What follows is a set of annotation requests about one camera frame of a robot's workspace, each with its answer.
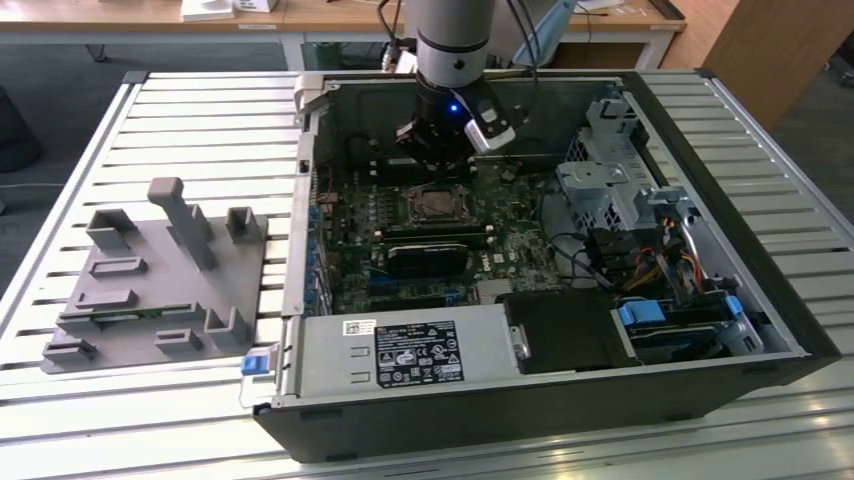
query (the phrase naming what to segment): blue tab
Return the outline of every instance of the blue tab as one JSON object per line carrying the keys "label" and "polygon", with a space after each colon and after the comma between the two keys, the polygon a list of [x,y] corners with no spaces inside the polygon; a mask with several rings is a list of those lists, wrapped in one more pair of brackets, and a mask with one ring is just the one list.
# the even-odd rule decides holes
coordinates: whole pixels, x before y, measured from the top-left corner
{"label": "blue tab", "polygon": [[242,357],[242,363],[240,364],[240,373],[246,375],[260,375],[268,373],[266,367],[266,355],[246,355]]}
{"label": "blue tab", "polygon": [[628,326],[635,323],[635,317],[631,316],[631,311],[625,305],[619,308],[616,313],[619,314],[619,319],[623,322],[623,325]]}
{"label": "blue tab", "polygon": [[623,325],[667,321],[661,307],[655,300],[625,302],[619,309],[619,318],[623,321]]}
{"label": "blue tab", "polygon": [[734,317],[740,317],[742,313],[744,313],[744,307],[742,307],[742,302],[736,296],[730,295],[726,297],[726,306],[730,307],[730,312],[732,312]]}

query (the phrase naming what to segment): floor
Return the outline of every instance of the floor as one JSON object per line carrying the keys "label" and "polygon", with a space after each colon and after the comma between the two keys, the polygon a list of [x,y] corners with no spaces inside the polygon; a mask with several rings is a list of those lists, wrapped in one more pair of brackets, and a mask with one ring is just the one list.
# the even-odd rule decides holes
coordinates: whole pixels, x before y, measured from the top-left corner
{"label": "floor", "polygon": [[[93,63],[82,46],[0,46],[0,85],[38,137],[44,154],[25,169],[0,174],[0,292],[14,275],[58,187],[2,188],[64,183],[117,85],[128,70],[279,70],[276,45],[116,45],[109,61]],[[854,89],[820,74],[774,137],[854,220]]]}

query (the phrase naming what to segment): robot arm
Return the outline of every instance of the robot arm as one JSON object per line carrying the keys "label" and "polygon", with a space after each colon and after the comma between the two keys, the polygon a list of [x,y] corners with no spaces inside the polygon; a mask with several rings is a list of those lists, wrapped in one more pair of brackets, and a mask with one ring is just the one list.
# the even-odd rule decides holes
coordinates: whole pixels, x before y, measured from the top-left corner
{"label": "robot arm", "polygon": [[[417,24],[417,97],[412,120],[397,129],[397,145],[428,169],[452,176],[467,167],[471,155],[496,150],[515,139],[523,120],[520,107],[504,108],[484,79],[487,54],[531,66],[544,61],[556,48],[575,1],[505,0],[499,5],[495,0],[411,1]],[[523,26],[521,14],[525,20],[537,19],[531,20],[532,28]],[[533,52],[533,43],[540,48],[545,44],[545,49]]]}

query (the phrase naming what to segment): metal rail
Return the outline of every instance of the metal rail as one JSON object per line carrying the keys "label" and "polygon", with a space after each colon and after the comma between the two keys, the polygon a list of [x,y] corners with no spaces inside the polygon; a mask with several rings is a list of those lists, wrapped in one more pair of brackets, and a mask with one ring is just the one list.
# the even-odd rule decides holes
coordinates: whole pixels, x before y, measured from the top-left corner
{"label": "metal rail", "polygon": [[[269,215],[257,344],[279,341],[299,130],[295,75],[152,74],[122,87],[0,303],[4,478],[791,478],[854,467],[854,253],[850,225],[712,80],[644,78],[846,358],[706,418],[347,464],[299,465],[237,397],[238,359],[48,376],[37,362],[72,291],[96,208],[160,218],[145,182],[177,175],[208,216]],[[677,183],[655,149],[661,171]]]}

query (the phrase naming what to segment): wire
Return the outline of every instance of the wire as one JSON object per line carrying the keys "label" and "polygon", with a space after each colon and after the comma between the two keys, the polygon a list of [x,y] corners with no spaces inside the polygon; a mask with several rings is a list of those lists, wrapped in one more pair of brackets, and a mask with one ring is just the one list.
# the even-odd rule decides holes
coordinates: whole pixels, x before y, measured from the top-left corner
{"label": "wire", "polygon": [[64,183],[16,183],[13,185],[0,185],[0,188],[30,188],[30,187],[64,187]]}
{"label": "wire", "polygon": [[[587,10],[587,8],[583,5],[576,4],[576,6],[577,8],[584,10],[584,13],[581,15],[584,15],[584,18],[587,19],[587,45],[589,45],[592,43],[592,23],[589,21],[589,17],[599,16],[599,15],[589,13],[589,10]],[[587,50],[589,49],[584,48],[584,56],[581,57],[581,66],[587,66]]]}
{"label": "wire", "polygon": [[661,269],[659,266],[655,266],[652,270],[649,270],[639,279],[636,279],[628,286],[625,286],[625,291],[631,291],[637,288],[644,283],[652,281],[661,273]]}
{"label": "wire", "polygon": [[403,0],[397,0],[397,7],[395,8],[395,19],[391,22],[391,31],[396,32],[397,31],[397,19],[400,18],[400,4],[403,3]]}
{"label": "wire", "polygon": [[[533,61],[533,48],[531,47],[531,40],[528,39],[528,34],[524,31],[524,25],[521,24],[521,18],[519,17],[519,12],[516,11],[516,7],[512,4],[512,0],[505,0],[507,8],[509,8],[509,13],[512,14],[512,18],[516,21],[516,27],[519,27],[519,33],[521,33],[521,38],[524,39],[524,49],[528,51],[528,58]],[[528,112],[527,115],[531,115],[531,110],[533,109],[533,104],[536,102],[536,92],[539,91],[539,75],[536,73],[536,65],[532,68],[528,68],[527,71],[531,72],[531,78],[533,79],[533,90],[531,91],[531,100],[528,104]]]}
{"label": "wire", "polygon": [[524,20],[528,23],[528,28],[531,29],[531,35],[533,36],[533,45],[536,46],[536,58],[531,58],[533,62],[533,67],[539,67],[539,62],[543,59],[543,51],[539,45],[539,35],[536,35],[536,27],[533,26],[533,21],[531,20],[531,13],[528,12],[528,6],[524,4],[521,0],[516,0],[519,4],[519,8],[521,9],[521,15],[524,15]]}
{"label": "wire", "polygon": [[391,273],[388,273],[385,270],[379,269],[376,267],[367,267],[368,270],[373,270],[375,272],[381,273],[383,275],[385,275],[387,277],[391,277]]}
{"label": "wire", "polygon": [[332,185],[333,185],[333,183],[332,183],[332,164],[331,163],[329,163],[328,169],[329,169],[329,172],[328,172],[329,173],[329,184],[325,187],[325,193],[332,193]]}
{"label": "wire", "polygon": [[395,37],[395,32],[391,29],[391,27],[388,26],[388,22],[385,21],[385,15],[383,15],[383,8],[385,8],[385,5],[388,5],[388,2],[391,0],[381,0],[377,4],[376,4],[376,16],[379,17],[379,21],[383,24],[383,28],[385,29],[385,33],[388,34],[388,41],[392,43],[392,45],[397,44],[397,38]]}
{"label": "wire", "polygon": [[703,267],[699,264],[699,260],[688,254],[687,252],[679,252],[681,259],[685,260],[691,264],[691,268],[693,269],[693,281],[696,282],[696,290],[699,293],[703,293]]}

